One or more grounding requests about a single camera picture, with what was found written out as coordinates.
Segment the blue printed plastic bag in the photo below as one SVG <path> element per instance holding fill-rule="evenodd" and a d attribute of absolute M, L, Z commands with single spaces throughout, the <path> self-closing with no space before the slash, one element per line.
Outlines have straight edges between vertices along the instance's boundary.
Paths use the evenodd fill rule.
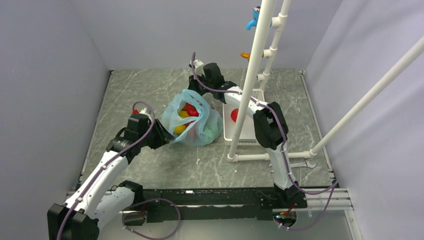
<path fill-rule="evenodd" d="M 178 115 L 186 103 L 197 109 L 198 117 L 181 118 Z M 223 132 L 223 118 L 220 113 L 200 94 L 189 89 L 182 90 L 172 99 L 164 110 L 160 122 L 175 137 L 173 144 L 205 146 L 215 141 Z M 179 125 L 186 125 L 186 130 L 182 134 L 175 134 L 174 128 Z"/>

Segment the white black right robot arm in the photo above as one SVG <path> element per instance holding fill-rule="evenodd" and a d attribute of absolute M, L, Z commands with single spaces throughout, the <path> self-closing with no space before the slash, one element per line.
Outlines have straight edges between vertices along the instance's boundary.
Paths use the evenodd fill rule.
<path fill-rule="evenodd" d="M 239 107 L 243 90 L 232 81 L 226 81 L 219 66 L 215 63 L 204 64 L 193 60 L 189 67 L 189 90 L 201 96 L 210 93 L 223 104 Z M 251 97 L 246 114 L 253 120 L 256 141 L 268 153 L 274 171 L 274 188 L 276 203 L 289 207 L 299 190 L 295 187 L 295 177 L 287 153 L 288 126 L 277 102 L 267 103 Z"/>

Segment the red fake tomato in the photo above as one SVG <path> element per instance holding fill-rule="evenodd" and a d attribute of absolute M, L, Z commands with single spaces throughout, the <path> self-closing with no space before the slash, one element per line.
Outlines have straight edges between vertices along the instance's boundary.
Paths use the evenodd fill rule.
<path fill-rule="evenodd" d="M 186 103 L 181 111 L 187 111 L 187 113 L 190 117 L 198 117 L 199 116 L 199 112 L 197 111 L 197 109 L 189 103 Z"/>

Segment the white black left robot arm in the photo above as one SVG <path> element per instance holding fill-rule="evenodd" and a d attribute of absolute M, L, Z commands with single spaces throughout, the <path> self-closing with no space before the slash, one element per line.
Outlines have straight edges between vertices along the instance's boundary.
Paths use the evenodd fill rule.
<path fill-rule="evenodd" d="M 108 195 L 107 191 L 142 148 L 155 150 L 173 140 L 154 114 L 134 111 L 85 182 L 63 204 L 55 203 L 47 211 L 48 238 L 96 240 L 118 212 L 127 207 L 139 209 L 145 200 L 142 185 L 126 180 L 114 193 Z"/>

